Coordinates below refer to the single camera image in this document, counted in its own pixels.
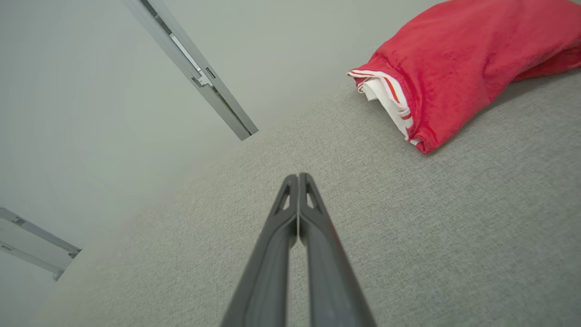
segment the metal bracket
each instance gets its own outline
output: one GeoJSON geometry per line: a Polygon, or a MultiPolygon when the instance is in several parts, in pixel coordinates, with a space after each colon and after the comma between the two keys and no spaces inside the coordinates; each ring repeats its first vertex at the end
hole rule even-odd
{"type": "MultiPolygon", "coordinates": [[[[82,249],[64,241],[63,239],[56,237],[55,235],[47,232],[46,230],[38,227],[37,225],[29,222],[28,220],[22,218],[21,216],[16,215],[14,212],[12,212],[6,208],[0,208],[0,219],[5,219],[9,222],[12,222],[16,226],[26,230],[27,232],[34,234],[34,235],[40,237],[41,239],[66,250],[67,252],[69,252],[69,257],[71,259],[75,259],[77,254],[79,254],[82,250],[82,249]]],[[[5,242],[0,242],[0,243],[1,243],[1,249],[4,252],[8,252],[12,255],[15,255],[15,256],[23,259],[23,260],[26,260],[32,264],[35,264],[41,268],[44,268],[48,271],[51,271],[55,274],[55,276],[57,275],[58,272],[60,272],[60,274],[62,274],[62,272],[64,271],[64,269],[61,269],[61,268],[58,268],[52,264],[49,264],[48,262],[43,261],[43,260],[41,260],[41,259],[31,255],[31,254],[28,254],[24,251],[21,251],[15,247],[9,245],[8,243],[5,243],[5,242]]]]}
{"type": "Polygon", "coordinates": [[[122,0],[240,140],[258,128],[162,0],[122,0]]]}

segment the white stripe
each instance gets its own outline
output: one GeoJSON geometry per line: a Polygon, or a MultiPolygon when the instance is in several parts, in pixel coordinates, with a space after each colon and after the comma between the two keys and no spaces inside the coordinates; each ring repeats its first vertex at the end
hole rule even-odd
{"type": "Polygon", "coordinates": [[[372,98],[379,100],[385,111],[388,112],[392,121],[396,124],[397,128],[402,134],[404,134],[406,141],[413,145],[421,142],[419,139],[410,140],[409,135],[407,134],[407,128],[413,125],[414,119],[411,117],[409,119],[403,119],[403,117],[409,115],[411,111],[407,106],[407,100],[403,94],[401,85],[396,79],[384,72],[375,72],[372,70],[351,70],[347,75],[365,78],[365,80],[357,85],[357,90],[360,93],[365,93],[368,99],[372,98]],[[385,79],[388,79],[391,83],[399,103],[395,100],[391,88],[385,79]]]}
{"type": "Polygon", "coordinates": [[[403,90],[401,89],[401,85],[392,76],[390,76],[384,72],[376,72],[374,70],[357,70],[357,69],[351,70],[347,74],[349,74],[351,76],[354,76],[355,74],[357,74],[357,75],[359,75],[357,77],[363,77],[363,76],[369,77],[369,75],[373,75],[373,76],[381,76],[381,77],[387,78],[389,80],[389,82],[392,84],[393,91],[395,91],[397,99],[399,100],[399,102],[401,104],[400,107],[408,108],[407,99],[406,99],[406,96],[403,94],[403,90]]]}

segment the couch cushion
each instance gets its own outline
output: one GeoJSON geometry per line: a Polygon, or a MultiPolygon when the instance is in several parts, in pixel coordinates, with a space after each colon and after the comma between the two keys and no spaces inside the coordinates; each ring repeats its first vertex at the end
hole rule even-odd
{"type": "MultiPolygon", "coordinates": [[[[283,178],[314,177],[378,325],[581,319],[581,71],[523,81],[430,155],[351,87],[86,247],[42,326],[216,326],[283,178]]],[[[290,325],[308,325],[305,248],[290,325]]]]}

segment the folded cloth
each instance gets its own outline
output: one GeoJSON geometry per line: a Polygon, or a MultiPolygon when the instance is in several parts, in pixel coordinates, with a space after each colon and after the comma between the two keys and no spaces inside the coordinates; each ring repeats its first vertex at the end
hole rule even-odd
{"type": "Polygon", "coordinates": [[[429,153],[512,81],[581,66],[581,6],[568,0],[451,0],[424,11],[351,70],[429,153]]]}

